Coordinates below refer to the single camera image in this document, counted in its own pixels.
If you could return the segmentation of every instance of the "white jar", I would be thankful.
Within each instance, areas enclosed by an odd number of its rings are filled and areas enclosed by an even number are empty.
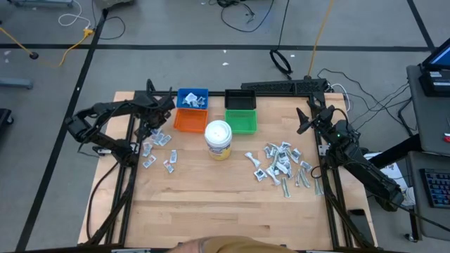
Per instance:
[[[231,127],[223,120],[214,120],[206,126],[205,140],[210,156],[222,161],[231,154]]]

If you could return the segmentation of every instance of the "wooden table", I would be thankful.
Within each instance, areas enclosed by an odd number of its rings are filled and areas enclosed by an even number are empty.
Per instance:
[[[115,94],[115,100],[133,97],[134,92]],[[345,111],[342,94],[327,93],[326,103]],[[178,242],[205,236],[246,235],[290,249],[332,249],[325,197],[314,194],[310,175],[311,188],[295,187],[294,180],[288,180],[292,197],[285,198],[282,187],[274,186],[270,178],[257,182],[255,166],[244,156],[252,152],[262,162],[261,168],[267,168],[271,160],[266,159],[264,146],[287,141],[302,152],[301,160],[318,165],[314,131],[296,133],[300,124],[296,107],[311,117],[307,98],[258,97],[258,132],[233,135],[231,156],[221,162],[209,157],[203,134],[174,129],[176,109],[173,110],[162,127],[173,139],[164,147],[154,146],[152,154],[157,160],[148,169],[142,166],[144,157],[139,162],[125,247],[171,248]],[[208,110],[209,122],[224,119],[224,97],[209,97]],[[342,114],[335,113],[333,121],[339,119],[343,119]],[[124,138],[128,121],[129,116],[112,118],[106,134]],[[178,161],[175,171],[168,174],[162,163],[173,149],[178,152]],[[93,186],[114,163],[112,156],[99,159]],[[294,172],[300,167],[294,162],[292,165]],[[91,233],[110,212],[117,172],[118,169],[102,182],[94,197]],[[376,243],[363,185],[343,168],[340,177],[347,209],[366,211]],[[335,217],[340,245],[345,245],[339,216]],[[117,241],[121,219],[120,215],[116,220],[113,242]],[[79,242],[86,241],[85,225],[86,217]]]

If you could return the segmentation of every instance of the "jar lid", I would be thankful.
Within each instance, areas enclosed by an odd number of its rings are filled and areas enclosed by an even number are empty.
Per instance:
[[[206,127],[205,138],[212,144],[224,144],[231,139],[231,127],[223,120],[214,120]]]

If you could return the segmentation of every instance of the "chair wheel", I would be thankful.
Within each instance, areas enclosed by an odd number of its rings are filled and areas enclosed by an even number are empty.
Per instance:
[[[14,118],[11,117],[11,116],[9,116],[8,119],[6,120],[6,123],[7,123],[8,125],[12,125],[12,124],[14,123]]]
[[[417,240],[413,238],[412,234],[404,234],[403,236],[410,242],[417,242]]]

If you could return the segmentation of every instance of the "gray floor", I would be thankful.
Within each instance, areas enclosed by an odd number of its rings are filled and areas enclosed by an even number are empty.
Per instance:
[[[89,0],[79,0],[83,16],[92,20]],[[264,16],[270,1],[249,1]],[[136,0],[134,6],[112,11],[127,24],[120,39],[100,44],[276,44],[281,30],[286,0],[275,1],[265,23],[254,33],[244,34],[226,27],[219,18],[220,7],[207,0]],[[450,37],[446,0],[415,0],[423,22],[435,45]],[[283,32],[282,45],[311,46],[314,43],[327,1],[291,1]],[[245,11],[239,7],[226,10],[225,18],[234,25],[245,23]],[[58,16],[77,13],[63,7],[33,6],[16,8],[0,2],[3,27],[27,44],[73,44],[80,39],[86,23],[77,21],[61,27]],[[102,36],[120,32],[116,20],[106,23]],[[0,35],[0,44],[10,43]],[[336,1],[323,32],[320,45],[327,46],[426,46],[406,0]],[[41,58],[56,63],[62,50],[37,49]],[[34,89],[0,88],[0,107],[13,110],[15,124],[0,142],[0,252],[15,249],[32,201],[58,134],[86,50],[73,50],[61,68],[52,69],[30,60],[18,49],[0,49],[0,76],[34,80]],[[311,51],[286,51],[294,69],[292,77],[301,79],[309,67]],[[406,66],[415,65],[429,53],[407,52],[344,52],[319,51],[313,75],[323,67],[345,72],[377,99],[384,98],[406,83]],[[357,87],[338,74],[323,72],[331,83],[342,84],[346,90],[375,103]],[[167,90],[186,86],[207,87],[211,91],[239,88],[243,82],[281,80],[285,77],[270,61],[267,51],[193,50],[193,51],[128,51],[96,50],[77,103],[77,110],[99,101],[109,101],[116,91],[144,89],[147,78],[156,88]],[[394,102],[407,99],[409,90]],[[362,100],[350,96],[353,109],[350,120],[365,112]],[[398,107],[392,108],[396,114]],[[358,119],[363,124],[373,113]],[[415,126],[412,105],[404,111],[410,126]],[[361,146],[385,150],[407,138],[406,132],[386,112],[379,113],[360,129]],[[65,138],[48,192],[34,227],[28,249],[76,245],[86,209],[96,159],[76,154],[77,144]],[[424,238],[417,244],[405,241],[402,234],[410,232],[409,216],[404,212],[387,213],[372,202],[371,211],[378,242],[390,250],[424,252],[443,250],[450,243]]]

